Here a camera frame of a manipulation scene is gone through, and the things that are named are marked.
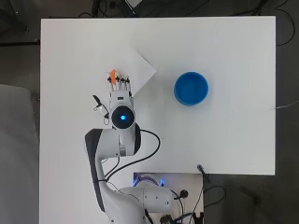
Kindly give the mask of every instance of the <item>white table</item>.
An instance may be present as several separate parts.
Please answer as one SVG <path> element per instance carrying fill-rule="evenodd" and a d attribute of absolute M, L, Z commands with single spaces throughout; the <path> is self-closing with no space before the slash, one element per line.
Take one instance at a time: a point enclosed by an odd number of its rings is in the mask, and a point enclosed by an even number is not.
<path fill-rule="evenodd" d="M 43 20 L 41 32 L 40 223 L 98 223 L 83 137 L 104 128 L 93 111 L 97 70 L 130 46 L 157 74 L 135 96 L 136 120 L 162 147 L 149 161 L 111 181 L 129 186 L 133 172 L 273 175 L 275 173 L 275 18 Z M 197 71 L 206 100 L 180 105 L 176 79 Z M 156 140 L 142 135 L 133 158 Z M 115 161 L 107 162 L 107 169 Z"/>

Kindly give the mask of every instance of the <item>black cable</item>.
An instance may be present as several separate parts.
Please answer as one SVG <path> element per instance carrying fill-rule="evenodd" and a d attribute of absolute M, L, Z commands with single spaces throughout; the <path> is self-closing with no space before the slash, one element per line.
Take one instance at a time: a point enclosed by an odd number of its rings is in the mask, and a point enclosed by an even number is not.
<path fill-rule="evenodd" d="M 158 7 L 155 7 L 150 13 L 148 13 L 147 15 L 143 16 L 143 17 L 148 17 L 151 13 L 153 13 L 155 10 L 157 10 L 160 7 L 166 7 L 168 6 L 168 4 L 161 4 Z"/>
<path fill-rule="evenodd" d="M 195 212 L 195 209 L 196 209 L 196 207 L 197 207 L 197 204 L 199 203 L 199 201 L 200 201 L 200 198 L 202 197 L 202 194 L 203 194 L 203 189 L 204 189 L 204 186 L 203 186 L 203 187 L 202 187 L 202 189 L 200 190 L 200 193 L 199 193 L 198 200 L 197 200 L 197 202 L 196 202 L 196 204 L 195 204 L 195 207 L 194 207 L 194 209 L 193 209 L 192 213 L 194 213 L 194 212 Z"/>
<path fill-rule="evenodd" d="M 175 1 L 177 1 L 177 0 L 171 0 L 171 1 L 169 1 L 168 3 L 163 2 L 163 3 L 160 4 L 159 6 L 155 7 L 150 13 L 148 13 L 147 15 L 142 16 L 142 17 L 148 17 L 151 13 L 153 13 L 153 12 L 154 12 L 155 10 L 157 10 L 158 8 L 160 8 L 160 7 L 167 7 L 167 6 L 170 6 L 170 5 L 172 5 Z"/>
<path fill-rule="evenodd" d="M 136 198 L 136 196 L 134 196 L 133 194 L 125 194 L 125 193 L 123 193 L 123 192 L 121 192 L 114 184 L 112 184 L 111 182 L 107 182 L 108 184 L 110 184 L 110 185 L 112 185 L 113 187 L 114 187 L 114 189 L 116 189 L 116 191 L 118 191 L 120 194 L 123 194 L 123 195 L 129 195 L 129 196 L 132 196 L 132 197 L 134 197 L 134 198 Z"/>
<path fill-rule="evenodd" d="M 292 36 L 289 40 L 287 40 L 286 42 L 284 42 L 283 44 L 277 44 L 277 47 L 281 47 L 281 46 L 284 46 L 286 44 L 289 44 L 293 38 L 295 37 L 295 33 L 296 33 L 296 26 L 295 26 L 295 22 L 293 21 L 292 19 L 292 16 L 289 12 L 287 12 L 286 10 L 283 10 L 283 9 L 280 9 L 280 7 L 284 6 L 285 4 L 287 4 L 289 2 L 289 0 L 286 0 L 284 1 L 282 4 L 280 4 L 278 7 L 276 7 L 275 9 L 277 11 L 281 11 L 281 12 L 284 12 L 288 17 L 289 19 L 291 20 L 291 23 L 292 23 Z"/>
<path fill-rule="evenodd" d="M 10 7 L 10 10 L 11 10 L 11 12 L 12 12 L 14 18 L 17 18 L 17 13 L 16 13 L 15 9 L 13 8 L 13 6 L 12 6 L 10 0 L 7 0 L 7 3 L 8 3 L 8 6 Z"/>
<path fill-rule="evenodd" d="M 160 145 L 161 145 L 161 140 L 160 140 L 159 136 L 158 136 L 157 134 L 152 133 L 152 132 L 147 131 L 147 130 L 142 130 L 142 129 L 141 129 L 140 131 L 141 131 L 141 132 L 144 132 L 144 133 L 150 133 L 150 134 L 154 135 L 154 136 L 158 139 L 158 146 L 157 146 L 156 150 L 155 150 L 153 153 L 151 153 L 149 156 L 147 156 L 147 157 L 145 157 L 145 158 L 143 158 L 143 159 L 140 159 L 140 160 L 137 160 L 137 161 L 129 162 L 128 164 L 125 164 L 125 165 L 123 165 L 122 167 L 120 167 L 119 169 L 113 171 L 112 174 L 110 174 L 110 175 L 107 177 L 107 181 L 109 181 L 109 179 L 110 179 L 114 174 L 116 174 L 118 171 L 120 171 L 120 170 L 122 170 L 122 169 L 124 169 L 124 168 L 126 168 L 126 167 L 128 167 L 128 166 L 130 166 L 130 165 L 133 165 L 133 164 L 136 164 L 136 163 L 138 163 L 138 162 L 145 161 L 145 160 L 149 159 L 150 157 L 152 157 L 153 155 L 155 155 L 155 154 L 157 153 L 157 151 L 159 150 Z"/>
<path fill-rule="evenodd" d="M 212 205 L 214 205 L 214 204 L 220 203 L 223 199 L 226 198 L 226 189 L 225 189 L 225 187 L 223 187 L 223 186 L 219 186 L 219 185 L 212 186 L 212 187 L 210 187 L 210 188 L 208 188 L 208 189 L 205 189 L 205 190 L 204 190 L 204 194 L 205 194 L 207 191 L 209 191 L 209 190 L 211 190 L 211 189 L 216 189 L 216 188 L 223 189 L 223 196 L 222 196 L 219 200 L 217 200 L 216 202 L 214 202 L 214 203 L 210 203 L 210 204 L 204 206 L 204 208 L 208 208 L 209 206 L 212 206 Z"/>
<path fill-rule="evenodd" d="M 83 15 L 87 15 L 87 16 L 90 16 L 90 17 L 93 17 L 93 15 L 89 12 L 82 12 L 81 14 L 78 15 L 78 17 L 81 17 Z"/>
<path fill-rule="evenodd" d="M 32 46 L 32 45 L 40 45 L 40 40 L 32 42 L 13 42 L 13 43 L 0 43 L 0 47 L 18 47 L 18 46 Z"/>
<path fill-rule="evenodd" d="M 181 216 L 181 217 L 184 216 L 184 206 L 183 206 L 183 203 L 182 203 L 180 197 L 178 196 L 178 194 L 177 194 L 175 191 L 173 191 L 173 190 L 171 190 L 171 189 L 170 189 L 170 191 L 173 192 L 173 193 L 177 196 L 178 201 L 179 201 L 179 203 L 180 203 L 180 207 L 181 207 L 181 215 L 180 215 L 180 216 Z"/>
<path fill-rule="evenodd" d="M 184 17 L 187 17 L 191 14 L 193 14 L 195 11 L 197 11 L 199 8 L 203 7 L 206 3 L 208 3 L 209 0 L 206 0 L 203 4 L 199 5 L 198 7 L 196 7 L 194 10 L 192 10 L 191 12 L 188 12 L 186 15 L 184 15 Z"/>
<path fill-rule="evenodd" d="M 102 2 L 103 2 L 103 0 L 100 1 L 99 10 L 100 10 L 100 12 L 102 13 L 103 17 L 108 18 L 108 15 L 106 14 L 106 13 L 107 13 L 107 0 L 104 0 L 104 3 L 105 3 L 105 11 L 103 11 L 102 8 L 101 8 L 101 3 L 102 3 Z"/>
<path fill-rule="evenodd" d="M 192 216 L 192 213 L 186 213 L 186 214 L 182 215 L 181 217 L 177 217 L 177 218 L 173 221 L 173 224 L 177 224 L 178 221 L 180 221 L 180 220 L 181 220 L 181 223 L 182 223 L 183 218 L 185 218 L 185 217 L 189 217 L 189 216 Z"/>
<path fill-rule="evenodd" d="M 108 173 L 105 174 L 105 177 L 108 176 L 109 174 L 111 174 L 111 172 L 113 172 L 118 167 L 118 165 L 120 164 L 120 161 L 121 161 L 121 159 L 120 159 L 120 157 L 118 157 L 118 162 Z"/>
<path fill-rule="evenodd" d="M 105 160 L 102 160 L 102 164 L 107 162 L 109 160 L 109 158 L 105 159 Z"/>

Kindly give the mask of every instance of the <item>gray floor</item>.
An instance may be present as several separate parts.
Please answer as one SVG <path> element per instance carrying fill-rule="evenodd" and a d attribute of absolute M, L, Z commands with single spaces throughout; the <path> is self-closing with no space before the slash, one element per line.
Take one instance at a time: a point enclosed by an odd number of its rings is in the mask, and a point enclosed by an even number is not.
<path fill-rule="evenodd" d="M 83 11 L 91 11 L 92 1 L 70 0 L 28 0 L 14 1 L 18 17 L 30 27 L 30 32 L 1 32 L 0 42 L 30 41 L 39 38 L 40 19 L 48 16 L 76 17 Z M 181 17 L 203 0 L 175 0 L 166 7 L 157 8 L 152 17 Z M 192 16 L 226 16 L 247 10 L 257 1 L 253 0 L 211 0 L 205 7 Z M 277 16 L 277 41 L 284 42 L 292 34 L 292 26 L 287 16 L 275 10 L 283 0 L 270 1 L 264 9 L 264 15 Z M 162 1 L 144 0 L 136 10 L 140 15 L 149 14 L 154 8 L 164 5 Z M 299 14 L 296 9 L 298 1 L 290 1 L 284 9 L 288 10 L 296 24 Z M 109 9 L 108 15 L 117 15 L 117 9 Z M 298 35 L 288 45 L 277 48 L 277 105 L 289 104 L 299 99 Z M 36 123 L 39 119 L 39 53 L 37 46 L 0 48 L 0 83 L 21 86 L 30 90 L 34 97 Z M 277 112 L 277 175 L 211 175 L 213 184 L 227 188 L 225 202 L 206 209 L 207 224 L 250 223 L 279 224 L 298 223 L 299 211 L 299 105 Z M 220 190 L 210 191 L 205 195 L 206 203 L 213 202 L 221 196 Z"/>

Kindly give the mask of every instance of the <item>robotic hand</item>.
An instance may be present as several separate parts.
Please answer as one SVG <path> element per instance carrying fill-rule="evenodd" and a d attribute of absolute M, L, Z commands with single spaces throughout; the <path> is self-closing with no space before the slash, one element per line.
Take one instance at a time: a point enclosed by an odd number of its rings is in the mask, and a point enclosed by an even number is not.
<path fill-rule="evenodd" d="M 134 156 L 141 145 L 140 129 L 135 123 L 130 79 L 120 76 L 116 71 L 111 75 L 107 77 L 110 89 L 109 111 L 106 108 L 100 109 L 103 116 L 112 121 L 112 129 L 93 129 L 85 135 L 97 201 L 113 224 L 152 223 L 148 213 L 171 210 L 171 191 L 150 181 L 142 181 L 135 187 L 117 192 L 108 187 L 104 175 L 102 160 Z"/>

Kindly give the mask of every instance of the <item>wire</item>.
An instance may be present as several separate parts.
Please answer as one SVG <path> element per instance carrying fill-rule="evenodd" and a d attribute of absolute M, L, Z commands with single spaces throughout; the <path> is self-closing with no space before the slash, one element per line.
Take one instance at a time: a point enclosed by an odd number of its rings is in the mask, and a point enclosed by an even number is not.
<path fill-rule="evenodd" d="M 117 187 L 115 187 L 115 185 L 112 184 L 111 182 L 107 182 L 107 183 L 110 184 L 110 185 L 112 185 L 112 186 L 114 187 L 114 189 L 116 189 L 116 191 L 118 191 L 120 194 L 123 194 L 123 195 L 130 195 L 130 196 L 136 198 L 136 196 L 134 196 L 133 194 L 125 194 L 125 193 L 121 192 L 121 191 L 120 191 Z"/>
<path fill-rule="evenodd" d="M 297 100 L 297 101 L 295 101 L 295 102 L 293 102 L 293 103 L 291 103 L 291 104 L 289 104 L 289 105 L 280 105 L 280 106 L 277 106 L 277 107 L 275 107 L 275 109 L 287 108 L 287 107 L 289 107 L 289 106 L 291 106 L 291 105 L 296 105 L 296 104 L 298 104 L 298 103 L 299 103 L 299 100 Z"/>
<path fill-rule="evenodd" d="M 185 217 L 189 217 L 189 216 L 192 216 L 192 215 L 193 215 L 193 213 L 187 213 L 187 214 L 184 214 L 184 215 L 182 215 L 181 217 L 177 217 L 177 218 L 173 221 L 173 223 L 176 224 L 176 223 L 178 223 L 178 221 L 180 221 L 180 220 L 181 220 L 181 223 L 182 223 L 183 218 L 185 218 Z"/>
<path fill-rule="evenodd" d="M 0 47 L 18 47 L 18 46 L 32 46 L 32 45 L 40 45 L 40 40 L 32 42 L 13 42 L 13 43 L 0 43 Z"/>
<path fill-rule="evenodd" d="M 187 17 L 191 14 L 193 14 L 195 11 L 197 11 L 199 8 L 203 7 L 206 3 L 208 3 L 209 0 L 206 0 L 203 4 L 199 5 L 198 7 L 196 7 L 194 10 L 192 10 L 191 12 L 188 12 L 186 15 L 184 15 L 184 17 Z"/>
<path fill-rule="evenodd" d="M 143 17 L 148 17 L 151 13 L 153 13 L 155 10 L 157 10 L 160 7 L 166 7 L 168 4 L 161 4 L 158 7 L 155 7 L 150 13 L 148 13 L 147 15 L 143 16 Z"/>
<path fill-rule="evenodd" d="M 223 199 L 226 198 L 226 189 L 225 189 L 225 187 L 223 187 L 223 186 L 219 186 L 219 185 L 212 186 L 212 187 L 210 187 L 210 188 L 208 188 L 208 189 L 205 189 L 205 190 L 204 190 L 204 194 L 205 194 L 207 191 L 209 191 L 209 190 L 211 190 L 211 189 L 216 189 L 216 188 L 223 189 L 223 196 L 222 196 L 219 200 L 217 200 L 216 202 L 214 202 L 214 203 L 210 203 L 210 204 L 204 206 L 204 208 L 208 208 L 209 206 L 212 206 L 212 205 L 214 205 L 214 204 L 220 203 Z"/>
<path fill-rule="evenodd" d="M 118 167 L 118 165 L 120 164 L 120 161 L 121 161 L 121 159 L 120 159 L 120 157 L 118 157 L 118 162 L 108 173 L 105 174 L 105 177 L 108 176 L 111 172 L 113 172 Z"/>
<path fill-rule="evenodd" d="M 103 161 L 102 161 L 102 164 L 105 163 L 105 162 L 107 162 L 107 160 L 109 160 L 109 158 L 103 160 Z"/>
<path fill-rule="evenodd" d="M 195 212 L 195 209 L 196 209 L 196 207 L 197 207 L 197 204 L 199 203 L 199 201 L 200 201 L 200 198 L 202 197 L 202 194 L 203 194 L 203 189 L 204 189 L 204 186 L 203 186 L 203 187 L 202 187 L 202 189 L 200 190 L 200 193 L 199 193 L 198 200 L 197 200 L 197 202 L 196 202 L 196 204 L 195 204 L 195 207 L 194 207 L 194 209 L 193 209 L 192 213 L 194 213 L 194 212 Z"/>
<path fill-rule="evenodd" d="M 83 15 L 87 15 L 87 16 L 90 16 L 90 17 L 93 17 L 93 15 L 89 12 L 82 12 L 81 14 L 78 15 L 78 17 L 81 17 Z"/>
<path fill-rule="evenodd" d="M 178 198 L 178 200 L 179 200 L 179 203 L 180 203 L 180 207 L 181 207 L 181 215 L 180 215 L 180 216 L 181 216 L 181 217 L 184 216 L 184 206 L 183 206 L 183 203 L 182 203 L 180 197 L 178 196 L 178 194 L 177 194 L 175 191 L 173 191 L 173 190 L 171 190 L 171 189 L 170 189 L 170 191 L 173 192 L 173 193 L 177 196 L 177 198 Z"/>
<path fill-rule="evenodd" d="M 147 131 L 147 130 L 142 130 L 142 129 L 141 129 L 140 131 L 141 131 L 141 132 L 144 132 L 144 133 L 150 133 L 150 134 L 154 135 L 154 136 L 157 138 L 157 140 L 158 140 L 158 146 L 157 146 L 156 150 L 155 150 L 153 153 L 151 153 L 149 156 L 147 156 L 147 157 L 145 157 L 145 158 L 143 158 L 143 159 L 140 159 L 140 160 L 137 160 L 137 161 L 129 162 L 128 164 L 125 164 L 125 165 L 123 165 L 122 167 L 118 168 L 117 170 L 113 171 L 112 174 L 110 174 L 110 175 L 107 177 L 107 181 L 109 181 L 109 179 L 110 179 L 114 174 L 116 174 L 118 171 L 120 171 L 120 170 L 122 170 L 122 169 L 124 169 L 124 168 L 126 168 L 126 167 L 128 167 L 128 166 L 130 166 L 130 165 L 133 165 L 133 164 L 136 164 L 136 163 L 138 163 L 138 162 L 145 161 L 145 160 L 149 159 L 150 157 L 152 157 L 153 155 L 155 155 L 155 154 L 157 153 L 157 151 L 159 150 L 160 145 L 161 145 L 161 140 L 160 140 L 159 136 L 158 136 L 157 134 L 155 134 L 155 133 L 153 133 L 153 132 L 150 132 L 150 131 Z"/>
<path fill-rule="evenodd" d="M 143 17 L 148 17 L 151 13 L 153 13 L 155 10 L 157 10 L 160 7 L 167 7 L 172 5 L 174 2 L 176 2 L 177 0 L 171 0 L 168 3 L 163 2 L 162 4 L 160 4 L 159 6 L 155 7 L 150 13 L 148 13 L 147 15 L 143 16 Z"/>
<path fill-rule="evenodd" d="M 291 14 L 290 14 L 289 12 L 287 12 L 286 10 L 280 9 L 280 7 L 283 7 L 283 6 L 284 6 L 285 4 L 287 4 L 288 2 L 289 2 L 289 0 L 284 1 L 282 4 L 280 4 L 280 5 L 279 5 L 278 7 L 276 7 L 275 9 L 276 9 L 277 11 L 281 11 L 281 12 L 285 13 L 285 14 L 289 17 L 289 19 L 291 20 L 291 23 L 292 23 L 292 36 L 291 36 L 290 39 L 287 40 L 286 42 L 284 42 L 284 43 L 282 43 L 282 44 L 277 44 L 277 47 L 281 47 L 281 46 L 284 46 L 284 45 L 286 45 L 286 44 L 289 44 L 289 43 L 293 40 L 293 38 L 295 37 L 295 34 L 296 34 L 296 26 L 295 26 L 295 22 L 293 21 Z"/>

